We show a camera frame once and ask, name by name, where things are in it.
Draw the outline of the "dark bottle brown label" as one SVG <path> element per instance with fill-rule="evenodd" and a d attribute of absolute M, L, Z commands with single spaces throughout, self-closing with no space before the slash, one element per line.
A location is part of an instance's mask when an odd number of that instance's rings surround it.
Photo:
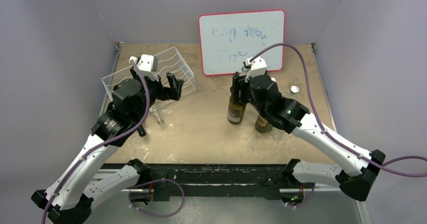
<path fill-rule="evenodd" d="M 227 120 L 231 124 L 240 124 L 243 121 L 243 117 L 246 111 L 246 103 L 240 104 L 235 103 L 233 101 L 233 97 L 230 96 L 229 98 L 229 104 L 228 104 L 228 113 L 227 113 Z"/>

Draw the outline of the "clear square glass bottle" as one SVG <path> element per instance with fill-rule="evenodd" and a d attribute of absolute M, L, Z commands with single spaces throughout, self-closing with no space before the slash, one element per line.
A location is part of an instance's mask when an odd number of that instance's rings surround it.
<path fill-rule="evenodd" d="M 149 108 L 149 113 L 155 118 L 156 122 L 161 125 L 164 123 L 164 120 L 161 116 L 161 110 L 159 109 L 159 106 L 154 103 L 150 108 Z"/>

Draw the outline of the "dark bottle white label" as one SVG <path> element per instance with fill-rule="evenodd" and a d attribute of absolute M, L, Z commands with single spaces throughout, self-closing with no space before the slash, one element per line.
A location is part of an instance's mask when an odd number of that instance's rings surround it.
<path fill-rule="evenodd" d="M 144 127 L 143 127 L 142 124 L 138 125 L 137 132 L 138 132 L 138 134 L 139 134 L 140 137 L 144 137 L 144 136 L 147 135 L 147 133 L 146 133 L 146 131 L 145 131 L 145 129 L 144 129 Z"/>

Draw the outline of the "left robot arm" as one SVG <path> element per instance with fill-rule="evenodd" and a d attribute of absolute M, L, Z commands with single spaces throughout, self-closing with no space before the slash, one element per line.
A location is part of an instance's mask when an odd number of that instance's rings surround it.
<path fill-rule="evenodd" d="M 172 73 L 167 79 L 169 86 L 165 87 L 160 78 L 134 74 L 114 87 L 106 112 L 99 116 L 67 170 L 49 188 L 33 193 L 32 201 L 43 210 L 42 223 L 47 219 L 53 223 L 84 223 L 97 206 L 121 190 L 163 182 L 138 159 L 128 161 L 100 181 L 92 182 L 92 178 L 134 132 L 144 136 L 142 124 L 156 100 L 180 99 L 184 81 Z"/>

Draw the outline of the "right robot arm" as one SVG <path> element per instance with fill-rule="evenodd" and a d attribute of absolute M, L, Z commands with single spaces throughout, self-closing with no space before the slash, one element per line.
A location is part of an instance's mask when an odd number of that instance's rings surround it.
<path fill-rule="evenodd" d="M 290 160 L 282 177 L 287 186 L 319 183 L 337 187 L 354 200 L 366 201 L 385 160 L 382 151 L 362 148 L 325 126 L 306 106 L 282 96 L 277 83 L 266 74 L 247 77 L 236 73 L 230 91 L 233 103 L 251 104 L 272 127 L 306 141 L 334 161 L 316 164 Z"/>

